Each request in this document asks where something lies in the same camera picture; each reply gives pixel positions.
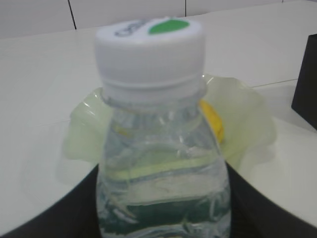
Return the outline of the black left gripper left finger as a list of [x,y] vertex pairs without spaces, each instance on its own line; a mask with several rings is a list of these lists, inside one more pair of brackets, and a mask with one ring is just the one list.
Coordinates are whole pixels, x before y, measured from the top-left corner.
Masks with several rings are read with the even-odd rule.
[[98,166],[67,195],[2,238],[100,238],[96,212]]

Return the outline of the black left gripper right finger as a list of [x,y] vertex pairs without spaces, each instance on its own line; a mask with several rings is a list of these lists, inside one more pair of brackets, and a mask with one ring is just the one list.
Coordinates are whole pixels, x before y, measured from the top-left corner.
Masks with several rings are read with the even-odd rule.
[[226,165],[231,186],[232,238],[315,238],[317,229],[285,211]]

